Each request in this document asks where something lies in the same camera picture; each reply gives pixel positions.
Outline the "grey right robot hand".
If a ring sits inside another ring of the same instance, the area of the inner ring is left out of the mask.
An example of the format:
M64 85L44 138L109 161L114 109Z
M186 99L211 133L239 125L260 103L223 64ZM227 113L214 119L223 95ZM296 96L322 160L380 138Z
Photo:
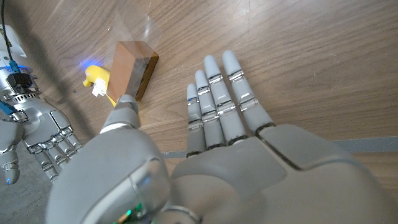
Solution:
M82 147L65 114L45 99L20 95L13 103L2 101L1 112L6 115L1 119L1 172L8 185L20 177L19 143L52 182Z

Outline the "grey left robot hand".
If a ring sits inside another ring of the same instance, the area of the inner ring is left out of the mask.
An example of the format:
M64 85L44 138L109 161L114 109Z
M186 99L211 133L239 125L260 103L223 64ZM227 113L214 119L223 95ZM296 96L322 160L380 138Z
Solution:
M46 223L396 223L397 202L353 156L275 124L233 51L187 87L186 158L172 173L119 98L51 189Z

